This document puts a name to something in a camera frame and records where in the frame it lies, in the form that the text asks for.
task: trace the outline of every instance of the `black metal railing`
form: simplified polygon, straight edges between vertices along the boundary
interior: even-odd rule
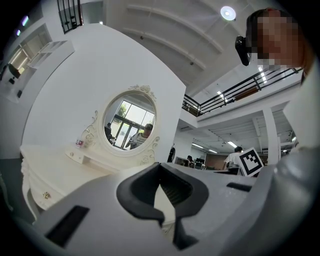
[[[200,104],[186,94],[183,98],[182,108],[196,117],[200,115]]]
[[[57,0],[59,17],[64,33],[76,29],[84,24],[80,0]]]
[[[294,74],[297,74],[301,70],[302,70],[302,68],[300,68],[298,70],[295,68],[286,68],[286,69],[278,68],[278,69],[274,69],[274,70],[265,69],[262,72],[258,72],[256,74],[248,77],[247,79],[230,87],[229,89],[226,89],[225,91],[220,92],[220,94],[217,94],[216,96],[212,97],[211,99],[208,99],[207,101],[205,101],[201,104],[197,103],[191,97],[185,95],[184,100],[183,100],[183,104],[182,104],[182,108],[187,110],[186,109],[186,98],[188,99],[189,102],[196,103],[192,107],[194,109],[197,107],[197,109],[192,114],[194,116],[198,117],[198,116],[201,116],[201,115],[208,113],[212,110],[215,110],[217,108],[222,108],[223,106],[226,106],[228,104],[232,104],[232,103],[239,101],[249,95],[257,93],[268,86],[271,86],[271,85],[273,85],[273,84],[275,84],[275,83],[277,83],[287,77],[290,77]]]

